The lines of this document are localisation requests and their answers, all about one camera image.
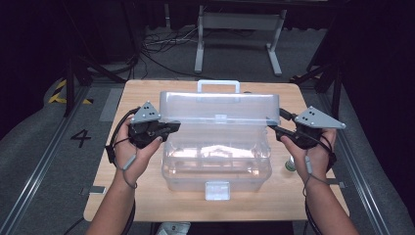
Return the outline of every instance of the small bottle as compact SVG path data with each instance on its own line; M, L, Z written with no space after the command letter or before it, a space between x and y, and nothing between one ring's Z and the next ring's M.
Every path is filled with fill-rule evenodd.
M290 158L286 161L286 169L289 171L296 171L296 165L294 164L293 156L290 156Z

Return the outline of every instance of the storage box latch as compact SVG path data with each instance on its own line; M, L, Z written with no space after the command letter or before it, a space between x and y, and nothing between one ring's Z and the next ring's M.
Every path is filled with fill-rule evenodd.
M231 198L230 184L226 181L210 181L206 183L205 197L207 201L224 201Z

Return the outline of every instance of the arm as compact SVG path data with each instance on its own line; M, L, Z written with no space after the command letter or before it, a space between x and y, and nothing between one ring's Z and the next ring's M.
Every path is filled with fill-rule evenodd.
M334 146L336 130L325 129L323 135ZM319 145L307 151L300 149L286 136L283 136L281 141L294 158L297 172L305 185L310 213L320 231L323 234L358 234L330 186L324 183L327 181L326 167L329 153ZM324 182L310 177L305 166L305 156L310 158L312 175Z
M129 119L121 126L116 142L128 137L128 124ZM134 203L135 190L130 185L134 186L138 177L146 170L151 156L159 148L161 141L159 137L142 150L137 149L129 141L115 145L118 167L123 167L134 154L136 159L125 173L121 169L116 169L113 183L98 208L87 234L121 234Z

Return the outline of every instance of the hand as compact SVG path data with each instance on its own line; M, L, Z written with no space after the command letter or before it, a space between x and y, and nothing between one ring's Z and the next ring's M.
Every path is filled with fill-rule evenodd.
M327 138L334 149L336 129L323 129L323 135ZM320 138L320 141L329 146L324 138ZM321 180L326 180L326 169L329 162L329 153L327 150L320 145L317 145L309 150L303 150L293 143L293 141L287 136L281 137L281 142L283 142L287 150L293 156L297 172L304 183L308 178L308 172L305 167L305 156L310 158L312 174Z
M118 135L116 136L116 142L119 142L115 145L115 158L118 165L118 168L125 166L131 156L136 155L135 161L129 167L129 169L125 172L125 176L127 177L126 180L131 184L135 184L138 177L144 173L149 164L150 158L159 148L162 142L162 138L156 138L152 143L150 143L144 149L138 149L133 144L131 144L128 140L128 125L131 122L131 118L128 118L120 127Z

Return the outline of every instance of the storage box handle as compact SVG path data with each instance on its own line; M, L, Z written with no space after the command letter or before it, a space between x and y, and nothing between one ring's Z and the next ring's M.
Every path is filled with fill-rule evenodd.
M198 92L202 93L202 85L235 85L235 93L241 92L241 85L237 80L199 80Z

